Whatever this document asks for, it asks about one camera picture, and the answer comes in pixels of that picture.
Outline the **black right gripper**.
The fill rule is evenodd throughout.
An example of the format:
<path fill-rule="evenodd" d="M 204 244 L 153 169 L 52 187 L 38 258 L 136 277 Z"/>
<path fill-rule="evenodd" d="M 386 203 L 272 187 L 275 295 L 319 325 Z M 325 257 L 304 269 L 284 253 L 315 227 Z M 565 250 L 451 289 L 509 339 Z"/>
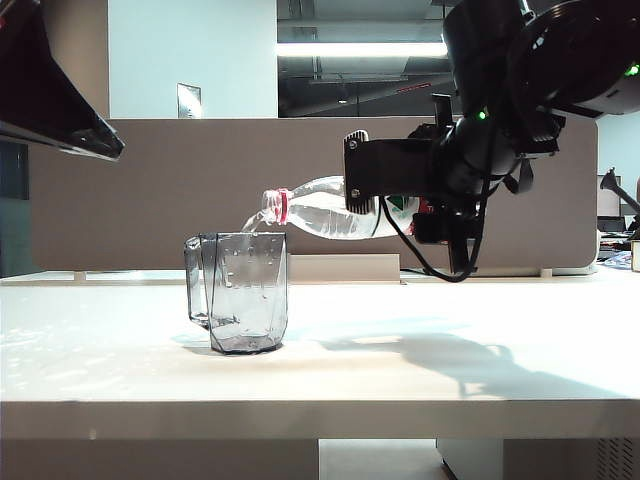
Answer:
<path fill-rule="evenodd" d="M 449 270 L 473 270 L 468 244 L 478 243 L 484 182 L 484 120 L 455 122 L 451 97 L 434 94 L 435 122 L 409 138 L 370 140 L 356 130 L 344 140 L 344 197 L 351 213 L 370 213 L 380 195 L 420 198 L 411 234 L 448 247 Z"/>

